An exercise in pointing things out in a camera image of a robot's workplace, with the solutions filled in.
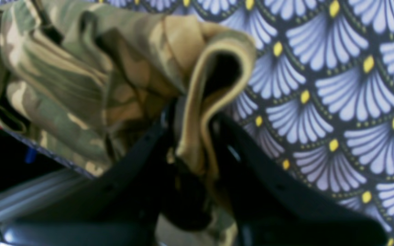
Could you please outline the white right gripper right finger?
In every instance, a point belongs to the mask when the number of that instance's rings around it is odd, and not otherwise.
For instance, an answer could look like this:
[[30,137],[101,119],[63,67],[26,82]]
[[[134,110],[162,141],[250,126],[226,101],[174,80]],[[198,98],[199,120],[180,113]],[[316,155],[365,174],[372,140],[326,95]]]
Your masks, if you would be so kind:
[[374,219],[344,208],[294,179],[228,116],[211,138],[238,226],[236,246],[385,246]]

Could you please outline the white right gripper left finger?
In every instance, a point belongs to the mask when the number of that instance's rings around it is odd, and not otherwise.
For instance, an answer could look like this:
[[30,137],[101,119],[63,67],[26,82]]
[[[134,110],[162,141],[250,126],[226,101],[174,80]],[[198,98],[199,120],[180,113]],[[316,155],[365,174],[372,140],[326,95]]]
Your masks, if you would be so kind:
[[111,169],[60,200],[9,223],[12,246],[152,246],[169,192],[175,103]]

